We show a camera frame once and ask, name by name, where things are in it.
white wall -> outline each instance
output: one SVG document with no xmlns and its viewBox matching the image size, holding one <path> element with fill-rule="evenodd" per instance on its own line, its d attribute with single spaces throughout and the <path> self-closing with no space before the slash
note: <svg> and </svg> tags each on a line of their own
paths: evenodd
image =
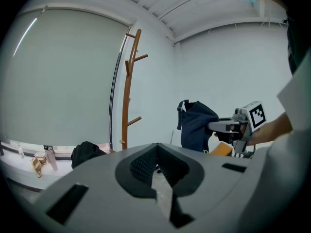
<svg viewBox="0 0 311 233">
<path fill-rule="evenodd" d="M 231 117 L 235 108 L 259 100 L 267 120 L 276 119 L 284 112 L 276 95 L 291 78 L 286 30 L 278 24 L 271 28 L 238 24 L 237 28 L 216 28 L 182 41 L 177 76 L 183 99 L 199 100 L 219 117 Z M 211 137 L 210 150 L 218 144 L 218 139 Z"/>
<path fill-rule="evenodd" d="M 177 127 L 178 106 L 175 85 L 174 47 L 168 39 L 158 34 L 141 20 L 130 33 L 141 29 L 136 57 L 149 57 L 135 62 L 129 105 L 129 121 L 142 120 L 128 127 L 128 147 L 162 142 L 170 143 L 173 129 Z M 123 93 L 126 77 L 124 61 L 129 59 L 134 40 L 128 38 L 123 51 L 116 81 L 113 105 L 113 148 L 121 150 L 121 121 Z"/>
</svg>

person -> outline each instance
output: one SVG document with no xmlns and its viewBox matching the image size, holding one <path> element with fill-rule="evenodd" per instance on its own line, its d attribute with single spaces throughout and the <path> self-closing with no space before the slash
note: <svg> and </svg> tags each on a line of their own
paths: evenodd
<svg viewBox="0 0 311 233">
<path fill-rule="evenodd" d="M 308 0 L 272 0 L 286 10 L 288 23 L 288 58 L 291 73 L 294 74 L 302 62 L 310 47 L 310 31 L 308 22 L 305 21 L 308 14 Z M 276 120 L 266 123 L 255 131 L 248 145 L 255 145 L 274 141 L 279 136 L 292 131 L 292 126 L 286 113 Z"/>
</svg>

